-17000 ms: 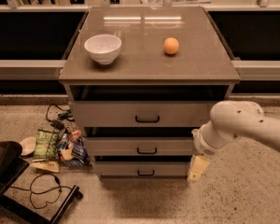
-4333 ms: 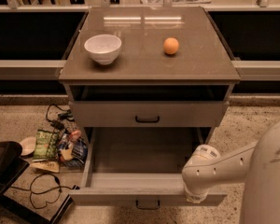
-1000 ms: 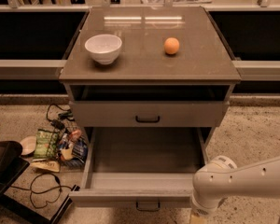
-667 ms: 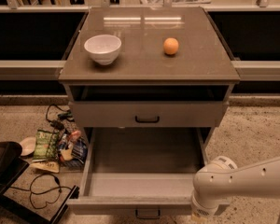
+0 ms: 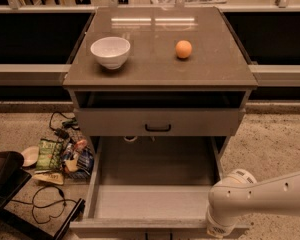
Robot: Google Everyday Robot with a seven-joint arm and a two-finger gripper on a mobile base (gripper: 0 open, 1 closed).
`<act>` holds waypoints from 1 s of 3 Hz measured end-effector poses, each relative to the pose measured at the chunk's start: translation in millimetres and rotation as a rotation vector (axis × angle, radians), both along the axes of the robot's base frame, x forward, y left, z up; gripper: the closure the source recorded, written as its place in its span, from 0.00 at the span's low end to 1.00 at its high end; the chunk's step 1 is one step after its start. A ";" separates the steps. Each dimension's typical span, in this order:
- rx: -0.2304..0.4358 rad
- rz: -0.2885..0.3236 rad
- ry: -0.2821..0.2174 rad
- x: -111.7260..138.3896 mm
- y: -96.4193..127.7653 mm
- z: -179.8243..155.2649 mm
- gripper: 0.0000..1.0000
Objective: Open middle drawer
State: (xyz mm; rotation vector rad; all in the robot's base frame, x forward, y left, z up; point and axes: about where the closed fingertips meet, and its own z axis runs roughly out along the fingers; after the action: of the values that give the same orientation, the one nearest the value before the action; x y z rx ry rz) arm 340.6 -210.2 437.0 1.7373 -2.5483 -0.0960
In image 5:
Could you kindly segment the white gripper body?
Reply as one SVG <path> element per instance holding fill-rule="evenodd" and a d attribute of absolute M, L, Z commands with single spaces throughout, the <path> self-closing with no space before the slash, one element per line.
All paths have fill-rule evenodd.
<path fill-rule="evenodd" d="M 229 236 L 238 222 L 234 203 L 239 200 L 235 188 L 254 184 L 257 180 L 244 169 L 235 169 L 216 183 L 208 193 L 207 233 L 217 238 Z"/>

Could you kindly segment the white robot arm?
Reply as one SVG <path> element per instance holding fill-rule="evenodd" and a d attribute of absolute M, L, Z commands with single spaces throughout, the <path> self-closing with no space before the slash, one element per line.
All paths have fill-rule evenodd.
<path fill-rule="evenodd" d="M 257 182 L 236 169 L 210 189 L 208 202 L 207 233 L 217 238 L 229 236 L 243 215 L 300 216 L 300 171 Z"/>

